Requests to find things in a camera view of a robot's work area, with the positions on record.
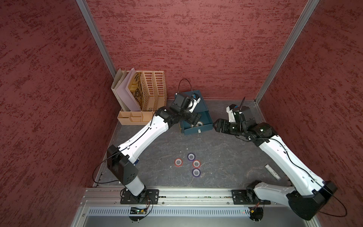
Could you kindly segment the red tape roll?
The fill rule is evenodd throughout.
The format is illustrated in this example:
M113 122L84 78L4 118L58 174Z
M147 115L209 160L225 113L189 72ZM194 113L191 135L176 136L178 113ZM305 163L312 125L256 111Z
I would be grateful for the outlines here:
M176 167L181 167L183 165L183 160L181 158L177 158L174 161Z
M198 160L194 160L192 165L194 168L200 168L200 162Z

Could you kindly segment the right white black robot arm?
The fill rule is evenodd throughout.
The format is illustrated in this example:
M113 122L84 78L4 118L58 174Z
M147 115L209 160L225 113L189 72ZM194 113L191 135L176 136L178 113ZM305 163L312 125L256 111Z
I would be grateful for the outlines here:
M226 111L228 119L216 120L213 124L215 131L253 142L292 183L292 186L283 187L256 180L246 187L246 200L251 203L276 202L289 207L300 218L311 220L333 197L337 186L310 170L268 123L256 123L250 108L230 105Z

